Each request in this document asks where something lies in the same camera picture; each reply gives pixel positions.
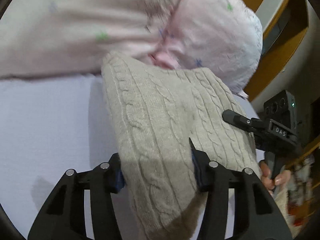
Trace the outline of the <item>pink floral pillow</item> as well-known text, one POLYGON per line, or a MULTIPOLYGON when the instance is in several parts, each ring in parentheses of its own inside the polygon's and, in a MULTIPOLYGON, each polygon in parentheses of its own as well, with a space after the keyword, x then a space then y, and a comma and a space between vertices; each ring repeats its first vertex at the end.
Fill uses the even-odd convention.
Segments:
POLYGON ((209 68, 232 93, 255 73, 263 48, 259 18, 242 0, 178 0, 150 54, 154 65, 169 69, 209 68))
POLYGON ((178 0, 12 0, 1 18, 1 77, 96 72, 109 51, 147 60, 178 0))

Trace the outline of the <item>pink floral pillow left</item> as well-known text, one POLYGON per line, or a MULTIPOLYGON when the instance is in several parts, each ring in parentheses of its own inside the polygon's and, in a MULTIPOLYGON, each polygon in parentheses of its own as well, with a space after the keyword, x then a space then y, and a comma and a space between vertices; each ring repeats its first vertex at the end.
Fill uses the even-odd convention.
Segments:
POLYGON ((1 77, 96 72, 109 51, 147 60, 178 0, 12 0, 1 18, 1 77))

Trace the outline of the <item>pink floral pillow right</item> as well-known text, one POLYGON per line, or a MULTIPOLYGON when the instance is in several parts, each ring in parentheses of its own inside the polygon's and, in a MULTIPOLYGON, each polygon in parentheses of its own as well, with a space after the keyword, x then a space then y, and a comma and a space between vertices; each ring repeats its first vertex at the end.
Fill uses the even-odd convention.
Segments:
POLYGON ((242 0, 178 0, 150 54, 154 65, 169 69, 209 68, 232 93, 255 73, 263 48, 259 18, 242 0))

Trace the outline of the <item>lavender bed sheet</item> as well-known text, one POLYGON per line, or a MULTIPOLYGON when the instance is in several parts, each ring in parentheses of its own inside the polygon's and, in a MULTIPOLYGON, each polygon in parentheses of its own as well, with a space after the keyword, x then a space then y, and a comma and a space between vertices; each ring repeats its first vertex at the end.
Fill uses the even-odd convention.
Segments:
POLYGON ((117 152, 103 93, 91 74, 1 81, 1 205, 23 237, 66 170, 117 152))

